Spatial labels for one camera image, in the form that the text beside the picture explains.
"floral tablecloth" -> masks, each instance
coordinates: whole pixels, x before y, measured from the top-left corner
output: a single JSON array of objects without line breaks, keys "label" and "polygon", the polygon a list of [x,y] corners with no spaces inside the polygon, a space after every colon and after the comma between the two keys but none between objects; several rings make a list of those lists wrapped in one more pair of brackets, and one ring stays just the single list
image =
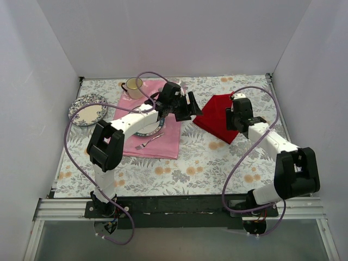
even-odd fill
[{"label": "floral tablecloth", "polygon": [[[247,85],[269,90],[265,76],[224,76],[198,78],[169,78],[193,91],[198,105],[204,105],[214,94],[228,94]],[[108,103],[117,104],[124,79],[84,80],[80,95],[100,94]],[[276,116],[271,98],[259,90],[245,90],[251,99],[255,116],[269,123]],[[105,116],[111,121],[115,109],[109,108]],[[279,121],[276,131],[286,138]],[[94,175],[86,147],[94,130],[91,127],[72,126],[69,150],[76,162],[91,176]],[[179,158],[177,160],[123,157],[115,169],[115,193],[119,196],[220,194],[226,177],[239,158],[251,147],[251,142],[239,134],[231,145],[202,130],[191,121],[182,122]],[[275,163],[261,149],[255,149],[240,165],[232,177],[227,192],[244,193],[270,183]],[[56,198],[89,197],[94,186],[75,168],[66,154],[60,166]]]}]

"beige mug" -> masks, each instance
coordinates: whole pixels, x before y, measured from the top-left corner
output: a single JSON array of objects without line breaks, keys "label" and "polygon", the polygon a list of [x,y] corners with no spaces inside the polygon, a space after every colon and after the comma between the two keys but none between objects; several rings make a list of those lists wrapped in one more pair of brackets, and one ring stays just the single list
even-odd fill
[{"label": "beige mug", "polygon": [[[121,84],[121,87],[132,99],[137,100],[142,98],[144,94],[136,87],[135,79],[136,78],[128,79],[127,82]],[[138,86],[139,88],[142,87],[142,80],[140,78],[138,79]]]}]

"white wall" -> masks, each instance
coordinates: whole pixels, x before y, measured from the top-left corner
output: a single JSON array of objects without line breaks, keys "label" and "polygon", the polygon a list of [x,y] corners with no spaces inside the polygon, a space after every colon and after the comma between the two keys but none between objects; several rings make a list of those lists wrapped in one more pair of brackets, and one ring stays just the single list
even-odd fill
[{"label": "white wall", "polygon": [[38,0],[79,76],[273,72],[310,0]]},{"label": "white wall", "polygon": [[22,260],[78,78],[36,0],[0,0],[0,260]]},{"label": "white wall", "polygon": [[330,230],[348,260],[348,1],[312,0],[274,73],[293,142],[316,152]]}]

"fork handle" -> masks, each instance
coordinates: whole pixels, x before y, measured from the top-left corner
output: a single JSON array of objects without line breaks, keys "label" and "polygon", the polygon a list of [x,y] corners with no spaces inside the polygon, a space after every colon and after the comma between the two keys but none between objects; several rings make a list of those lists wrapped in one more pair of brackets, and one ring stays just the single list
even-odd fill
[{"label": "fork handle", "polygon": [[155,139],[157,139],[157,138],[159,138],[159,137],[162,137],[163,135],[164,135],[164,132],[162,132],[161,134],[157,135],[156,137],[153,137],[151,140],[149,140],[149,141],[146,143],[146,145],[147,145],[149,142],[151,142],[151,141],[153,141],[153,140],[155,140]]}]

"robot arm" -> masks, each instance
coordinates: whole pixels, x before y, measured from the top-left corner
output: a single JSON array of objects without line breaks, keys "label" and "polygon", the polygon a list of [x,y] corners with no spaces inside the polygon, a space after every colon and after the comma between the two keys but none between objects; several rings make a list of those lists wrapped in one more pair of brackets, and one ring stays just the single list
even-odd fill
[{"label": "robot arm", "polygon": [[[253,116],[251,102],[244,94],[234,94],[231,99],[232,107],[226,109],[227,129],[257,142],[269,125],[262,117]],[[276,162],[275,177],[273,183],[247,193],[247,208],[319,191],[318,168],[311,148],[299,148],[273,130],[259,146]]]},{"label": "robot arm", "polygon": [[[203,115],[192,92],[188,100],[181,87],[167,82],[161,92],[152,95],[155,100],[155,109],[148,113],[130,113],[112,122],[100,121],[97,123],[87,153],[93,163],[95,181],[98,189],[91,193],[94,205],[101,213],[108,213],[111,204],[101,195],[101,190],[109,198],[115,197],[114,169],[119,165],[123,154],[123,144],[135,132],[167,117],[169,113],[175,115],[176,121],[191,120],[192,115]],[[152,102],[146,101],[139,111],[152,108]]]}]

